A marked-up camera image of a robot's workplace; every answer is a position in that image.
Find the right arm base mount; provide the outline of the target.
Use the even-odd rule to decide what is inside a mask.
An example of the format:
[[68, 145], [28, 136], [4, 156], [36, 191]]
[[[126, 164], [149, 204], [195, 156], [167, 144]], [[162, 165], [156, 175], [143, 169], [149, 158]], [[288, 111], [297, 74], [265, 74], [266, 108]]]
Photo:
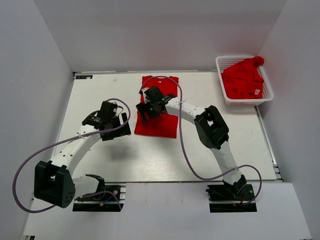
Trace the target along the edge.
[[257, 212], [254, 190], [247, 184], [237, 196], [227, 191], [223, 184], [208, 185], [206, 192], [210, 213], [254, 213]]

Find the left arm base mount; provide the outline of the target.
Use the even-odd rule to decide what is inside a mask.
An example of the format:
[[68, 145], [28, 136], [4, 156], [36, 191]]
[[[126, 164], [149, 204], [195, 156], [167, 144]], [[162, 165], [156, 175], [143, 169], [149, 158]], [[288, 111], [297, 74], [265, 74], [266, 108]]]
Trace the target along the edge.
[[[126, 198], [126, 184], [105, 184], [105, 191], [112, 192], [123, 208]], [[72, 206], [73, 212], [119, 213], [121, 209], [111, 193], [102, 193], [92, 197], [78, 197]]]

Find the red t shirt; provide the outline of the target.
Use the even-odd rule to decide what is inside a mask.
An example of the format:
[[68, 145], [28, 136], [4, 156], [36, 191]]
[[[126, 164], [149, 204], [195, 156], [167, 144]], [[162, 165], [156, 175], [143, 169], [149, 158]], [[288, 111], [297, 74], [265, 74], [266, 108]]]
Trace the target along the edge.
[[[150, 88], [156, 86], [166, 96], [169, 94], [178, 96], [177, 85], [168, 78], [155, 77], [152, 75], [142, 77], [143, 88]], [[177, 138], [178, 117], [175, 115], [169, 115], [167, 113], [161, 114], [155, 118], [150, 118], [145, 112], [143, 117], [138, 112], [137, 120], [134, 129], [136, 135], [148, 136], [148, 137], [163, 137], [163, 138]]]

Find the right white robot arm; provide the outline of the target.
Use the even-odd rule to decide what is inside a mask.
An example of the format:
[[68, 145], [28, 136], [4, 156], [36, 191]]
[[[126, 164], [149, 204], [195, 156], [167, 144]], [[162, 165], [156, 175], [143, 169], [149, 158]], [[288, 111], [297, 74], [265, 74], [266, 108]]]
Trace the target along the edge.
[[136, 108], [143, 123], [168, 114], [177, 116], [179, 121], [186, 120], [194, 124], [200, 142], [211, 150], [223, 174], [226, 195], [233, 200], [243, 195], [247, 180], [238, 169], [231, 152], [229, 128], [215, 106], [194, 106], [173, 94], [164, 95], [156, 86], [143, 88], [139, 93], [143, 101]]

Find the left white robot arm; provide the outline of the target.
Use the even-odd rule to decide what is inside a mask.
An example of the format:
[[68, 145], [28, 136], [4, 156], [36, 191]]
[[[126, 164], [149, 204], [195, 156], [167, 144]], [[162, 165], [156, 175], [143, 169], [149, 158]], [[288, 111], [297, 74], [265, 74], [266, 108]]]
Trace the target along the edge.
[[75, 137], [64, 140], [65, 147], [47, 162], [40, 161], [34, 171], [34, 196], [60, 208], [68, 207], [72, 200], [105, 196], [104, 178], [87, 173], [81, 177], [73, 174], [83, 157], [99, 141], [109, 141], [131, 134], [131, 112], [117, 113], [127, 107], [118, 105], [120, 99], [102, 102], [99, 110], [89, 114], [81, 123]]

